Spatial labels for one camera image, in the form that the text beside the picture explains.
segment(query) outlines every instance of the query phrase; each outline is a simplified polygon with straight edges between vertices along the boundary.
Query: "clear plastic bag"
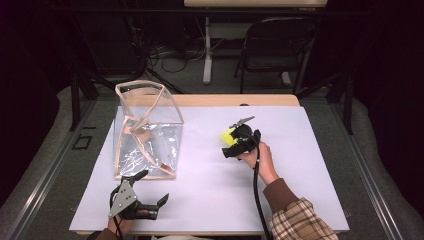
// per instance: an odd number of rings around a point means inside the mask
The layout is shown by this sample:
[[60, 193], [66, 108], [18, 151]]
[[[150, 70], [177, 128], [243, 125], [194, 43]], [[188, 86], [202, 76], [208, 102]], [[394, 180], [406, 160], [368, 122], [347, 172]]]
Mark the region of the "clear plastic bag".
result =
[[184, 120], [171, 93], [146, 80], [118, 84], [115, 90], [121, 103], [115, 119], [115, 177], [146, 169], [145, 179], [174, 178]]

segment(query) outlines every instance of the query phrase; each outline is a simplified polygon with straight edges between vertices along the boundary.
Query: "black cable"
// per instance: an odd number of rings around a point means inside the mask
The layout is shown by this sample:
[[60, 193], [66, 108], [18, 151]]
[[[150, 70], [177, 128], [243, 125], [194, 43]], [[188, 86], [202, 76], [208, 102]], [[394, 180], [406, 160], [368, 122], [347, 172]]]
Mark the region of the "black cable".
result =
[[259, 159], [261, 158], [261, 151], [259, 150], [259, 143], [250, 135], [248, 134], [242, 134], [245, 136], [248, 136], [250, 139], [252, 139], [255, 142], [256, 145], [256, 163], [255, 168], [253, 169], [253, 194], [255, 196], [255, 203], [256, 207], [258, 209], [259, 218], [261, 219], [262, 228], [264, 229], [265, 236], [267, 240], [272, 240], [271, 235], [269, 234], [268, 226], [265, 221], [264, 213], [262, 211], [261, 207], [261, 201], [259, 200], [259, 193], [258, 193], [258, 176], [259, 176]]

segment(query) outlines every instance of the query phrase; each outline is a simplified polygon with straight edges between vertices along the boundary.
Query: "person's arm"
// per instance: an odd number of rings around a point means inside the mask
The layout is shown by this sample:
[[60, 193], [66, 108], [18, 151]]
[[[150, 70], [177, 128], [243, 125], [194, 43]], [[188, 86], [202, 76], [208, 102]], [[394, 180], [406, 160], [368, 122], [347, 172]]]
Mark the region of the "person's arm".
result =
[[[271, 230], [274, 239], [338, 239], [334, 231], [314, 212], [312, 204], [299, 199], [274, 168], [269, 146], [259, 143], [259, 176], [265, 182], [264, 195], [271, 207]], [[257, 150], [243, 153], [238, 159], [255, 167]]]

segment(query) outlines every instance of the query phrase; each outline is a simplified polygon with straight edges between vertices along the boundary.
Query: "dark background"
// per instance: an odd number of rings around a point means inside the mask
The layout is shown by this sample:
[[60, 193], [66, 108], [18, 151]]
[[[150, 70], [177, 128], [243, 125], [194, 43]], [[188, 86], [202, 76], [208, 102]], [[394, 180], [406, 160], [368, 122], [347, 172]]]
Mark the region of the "dark background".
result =
[[[78, 6], [84, 1], [55, 2]], [[182, 3], [139, 1], [142, 7], [167, 4], [183, 7]], [[112, 0], [91, 4], [119, 6], [118, 1]], [[323, 21], [304, 83], [306, 86], [316, 84], [354, 57], [361, 57], [354, 74], [354, 96], [368, 108], [386, 170], [404, 197], [424, 216], [423, 4], [418, 0], [382, 4], [329, 0], [327, 8], [353, 11], [374, 6], [379, 16], [384, 17], [378, 24], [361, 19]], [[184, 47], [184, 27], [190, 32], [184, 18], [157, 17], [144, 21], [152, 24], [152, 29], [162, 29], [156, 34], [163, 41], [177, 49]], [[77, 25], [66, 16], [54, 16], [53, 20], [40, 1], [1, 0], [0, 76], [1, 102], [5, 108], [1, 124], [1, 204], [54, 122], [59, 107], [56, 94], [70, 85], [74, 67], [101, 74], [133, 74], [143, 70], [143, 59], [131, 47], [122, 17], [102, 17], [94, 21], [86, 16], [76, 22]], [[110, 42], [102, 38], [107, 31], [115, 33], [114, 42], [119, 44], [119, 49], [107, 47]], [[374, 37], [364, 37], [367, 32], [375, 33]], [[109, 56], [120, 55], [122, 59], [108, 59], [108, 53], [99, 50], [105, 47], [108, 51], [120, 51]], [[364, 48], [366, 54], [359, 54]], [[80, 65], [73, 65], [75, 59]]]

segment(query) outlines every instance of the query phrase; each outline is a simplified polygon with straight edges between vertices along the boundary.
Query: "chair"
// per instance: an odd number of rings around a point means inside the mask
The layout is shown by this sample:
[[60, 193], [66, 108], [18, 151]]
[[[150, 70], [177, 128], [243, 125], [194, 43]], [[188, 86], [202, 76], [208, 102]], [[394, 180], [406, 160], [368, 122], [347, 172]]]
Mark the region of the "chair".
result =
[[318, 22], [311, 18], [272, 17], [254, 23], [247, 30], [234, 74], [237, 77], [241, 68], [240, 93], [243, 93], [247, 71], [278, 72], [279, 76], [283, 72], [297, 72], [293, 87], [295, 94], [300, 88], [305, 56], [317, 28]]

